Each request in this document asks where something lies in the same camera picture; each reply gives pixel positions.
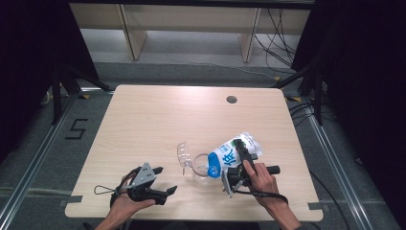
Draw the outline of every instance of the hole in table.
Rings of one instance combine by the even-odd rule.
[[[229,104],[234,104],[234,103],[237,102],[237,98],[236,98],[235,96],[228,96],[228,97],[227,97],[227,102],[228,102]]]

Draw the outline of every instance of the cable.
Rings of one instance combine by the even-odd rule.
[[[266,65],[268,66],[268,68],[273,71],[277,71],[277,72],[284,73],[284,74],[294,74],[294,73],[284,72],[284,71],[280,71],[280,70],[276,70],[276,69],[272,68],[268,63],[268,52],[266,52],[266,54],[265,54],[265,62],[266,62]]]
[[[319,225],[317,225],[314,222],[310,222],[311,225],[313,225],[314,228],[316,228],[317,230],[322,230],[322,228],[319,227]]]
[[[154,41],[150,38],[149,35],[147,36],[147,39],[149,39],[152,43],[154,43]],[[239,69],[239,68],[237,68],[237,67],[224,66],[224,65],[214,64],[214,63],[194,62],[194,61],[189,61],[189,60],[184,60],[184,59],[176,59],[176,58],[171,57],[168,53],[166,53],[165,50],[164,50],[162,47],[160,47],[159,45],[157,45],[157,47],[158,47],[159,49],[161,49],[161,51],[162,51],[169,59],[175,60],[175,61],[177,61],[177,62],[187,62],[187,63],[193,64],[193,65],[206,65],[206,66],[213,65],[213,66],[218,66],[218,67],[222,67],[222,68],[235,69],[235,70],[238,70],[238,71],[247,73],[247,74],[262,75],[262,76],[265,76],[265,77],[267,77],[267,78],[269,78],[269,79],[275,80],[274,77],[271,77],[271,76],[266,75],[266,74],[264,74],[264,73],[247,71],[247,70]]]
[[[296,120],[296,119],[301,118],[301,117],[306,117],[307,118],[308,115],[311,116],[311,115],[314,115],[314,114],[302,114],[302,115],[299,115],[299,116],[296,116],[296,117],[292,118],[292,120]]]
[[[303,118],[299,123],[297,123],[297,124],[295,124],[295,127],[296,126],[298,126],[300,123],[302,123],[302,122],[304,122],[307,118],[309,118],[309,117],[311,117],[311,116],[313,116],[314,115],[314,113],[311,113],[311,114],[305,114],[306,115],[306,117],[305,118]]]
[[[259,43],[260,47],[262,47],[262,49],[263,49],[267,54],[273,56],[274,58],[278,59],[278,60],[279,60],[280,62],[282,62],[283,64],[285,64],[285,65],[287,65],[287,66],[290,67],[290,63],[289,63],[287,60],[283,59],[281,56],[275,54],[274,52],[272,52],[272,51],[269,49],[270,46],[272,45],[272,42],[271,42],[271,44],[269,44],[268,47],[265,47],[265,46],[259,41],[259,39],[258,39],[258,37],[257,37],[256,35],[255,35],[255,39],[256,39],[257,42]]]
[[[277,34],[275,33],[274,36],[271,38],[269,36],[269,34],[266,34],[266,36],[269,38],[269,40],[271,41],[271,44],[274,44],[276,47],[280,48],[281,50],[284,50],[284,48],[282,48],[281,46],[279,46],[277,43],[274,42],[275,36],[277,36]]]
[[[284,48],[282,48],[281,46],[277,45],[277,44],[273,41],[273,39],[272,39],[272,42],[274,42],[274,44],[275,44],[276,46],[278,46],[279,48],[281,48],[282,50],[286,51],[286,54],[287,54],[287,56],[289,57],[289,60],[290,60],[290,61],[293,61],[293,58],[292,58],[291,54],[294,54],[296,51],[295,51],[293,48],[291,48],[289,45],[287,45],[286,40],[284,39],[283,24],[282,24],[283,9],[279,9],[279,13],[280,13],[280,15],[279,15],[279,22],[278,22],[278,26],[277,26],[276,23],[275,23],[274,18],[272,17],[271,11],[268,9],[269,17],[271,18],[272,24],[274,25],[274,28],[275,28],[275,35],[278,35],[278,37],[280,38],[280,40],[281,40],[281,42],[282,42]]]
[[[289,203],[286,196],[274,193],[266,193],[266,192],[243,192],[243,191],[233,191],[236,194],[243,194],[243,195],[252,195],[258,197],[273,197],[283,200],[285,203]]]
[[[299,106],[308,105],[308,104],[313,104],[313,103],[300,103],[300,104],[297,104],[297,105],[295,105],[295,106],[289,108],[289,111],[291,111],[291,110],[293,110],[293,109],[295,109],[295,108],[297,108],[297,107],[299,107]]]
[[[311,170],[309,170],[309,172],[317,180],[317,182],[319,182],[319,184],[326,190],[326,192],[331,197],[334,204],[337,206],[338,212],[340,213],[341,217],[343,218],[343,221],[346,224],[347,229],[350,229],[349,222],[347,221],[346,216],[344,216],[343,210],[341,209],[340,205],[338,204],[337,200],[334,198],[332,193],[329,191],[329,189],[326,187],[326,185],[322,182],[321,179],[319,179],[319,177],[317,177],[317,175],[314,172],[312,172]]]
[[[298,109],[296,109],[295,111],[293,111],[293,112],[291,112],[290,113],[290,116],[291,117],[293,117],[293,115],[295,115],[297,112],[299,112],[300,110],[302,110],[302,109],[305,109],[305,108],[309,108],[309,107],[312,107],[313,106],[313,103],[303,103],[303,107],[300,107],[300,108],[298,108]]]

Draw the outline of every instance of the transparent container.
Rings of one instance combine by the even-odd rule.
[[[209,168],[208,153],[199,153],[192,158],[191,154],[187,152],[186,142],[183,142],[177,147],[177,155],[179,164],[183,168],[183,174],[185,174],[185,169],[192,168],[192,178],[197,184],[209,185],[214,181],[214,178],[207,175]]]

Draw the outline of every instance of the floor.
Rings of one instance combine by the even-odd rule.
[[[82,34],[92,59],[100,65],[108,63],[187,64],[209,65],[226,70],[233,68],[238,71],[246,71],[246,67],[269,67],[278,71],[291,72],[291,70],[287,69],[288,66],[285,63],[274,57],[268,57],[257,41],[254,44],[250,62],[244,63],[239,48],[238,34],[148,32],[147,41],[138,60],[130,59],[124,35],[121,31],[82,30]],[[299,36],[286,35],[284,37],[285,43],[293,49],[297,47],[299,39]],[[277,40],[277,44],[284,47],[281,40]],[[270,39],[265,34],[259,35],[259,41],[265,47],[270,44]],[[290,62],[288,54],[283,49],[272,46],[271,50],[285,61]],[[274,80],[276,77],[269,76],[269,78]],[[284,92],[289,94],[289,98],[297,96],[294,90]],[[92,106],[107,106],[111,95],[95,95],[94,98],[98,101],[98,104]],[[69,105],[69,98],[64,100]],[[77,111],[82,111],[84,110],[81,108],[83,103],[85,101],[77,100],[72,107]],[[298,102],[292,101],[288,105],[293,109],[294,106],[298,105]],[[8,162],[19,162],[19,166],[3,164],[0,168],[2,181],[0,201],[2,204],[9,201],[8,197],[11,195],[12,188],[19,186],[19,178],[26,176],[25,170],[32,166],[32,159],[36,159],[36,150],[48,148],[41,146],[42,140],[52,138],[49,137],[48,128],[41,126],[44,121],[51,119],[50,114],[52,113],[50,111],[52,111],[52,108],[48,106],[46,109],[48,110],[38,114],[36,117],[37,122],[32,126],[33,129],[39,131],[27,133],[24,137],[29,145],[22,146],[18,152],[11,154],[7,160]],[[385,202],[379,197],[379,192],[373,186],[365,170],[362,169],[362,165],[354,163],[353,156],[355,154],[352,152],[348,141],[344,138],[345,134],[339,128],[339,125],[333,122],[332,111],[324,106],[324,112],[326,122],[322,128],[316,125],[313,117],[308,116],[308,114],[312,113],[310,107],[304,107],[295,116],[292,115],[294,124],[297,125],[297,132],[308,167],[315,174],[318,174],[329,188],[329,192],[327,192],[324,185],[319,184],[318,180],[314,178],[318,196],[326,213],[325,219],[319,225],[323,229],[343,229],[346,227],[342,220],[344,218],[349,220],[351,229],[399,229]],[[93,114],[92,116],[95,116],[96,121],[102,119],[100,114]],[[93,124],[92,127],[92,130],[87,131],[95,134],[98,124]],[[62,125],[62,129],[65,131],[69,131],[69,128],[70,126]],[[63,137],[58,136],[55,142],[62,141],[62,139]],[[78,162],[84,161],[91,143],[92,139],[90,138],[80,147],[64,146],[65,149],[55,149],[55,151],[68,150],[74,152],[75,158],[77,158],[75,161],[72,157],[65,159],[52,155],[48,156],[40,171],[30,175],[33,178],[37,177],[37,179],[28,190],[24,202],[18,204],[21,205],[18,212],[11,214],[14,217],[14,221],[9,223],[11,227],[22,229],[22,226],[31,225],[33,229],[39,229],[35,226],[52,228],[55,227],[56,222],[64,221],[65,217],[56,213],[63,213],[64,204],[62,201],[69,196],[69,190],[66,188],[75,184],[75,177],[72,176],[72,181],[69,179],[60,181],[57,175],[49,174],[49,172],[52,172],[56,166],[59,172],[67,172],[71,168],[81,169]],[[38,200],[41,198],[43,202],[41,206],[38,206]],[[344,216],[339,215],[339,210],[337,210],[339,206],[344,210]],[[47,221],[42,219],[41,213],[50,212],[52,214],[48,215],[51,215],[53,220],[49,221],[50,225],[47,226]],[[27,221],[27,216],[31,217],[30,221],[32,222]],[[80,221],[72,220],[69,222],[70,225],[65,225],[65,227],[66,229],[78,229]],[[98,221],[98,219],[89,219],[89,222],[97,223]],[[279,229],[273,222],[261,223],[260,227],[261,229]],[[317,228],[314,225],[308,225],[307,227],[309,229],[312,227]]]

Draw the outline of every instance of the person's left hand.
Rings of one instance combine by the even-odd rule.
[[[97,230],[110,230],[119,228],[124,222],[130,219],[135,213],[141,209],[145,209],[155,204],[154,199],[147,199],[140,202],[133,201],[126,190],[121,190],[121,194],[117,196],[113,205],[111,206],[110,212],[104,221],[99,224],[96,228]]]

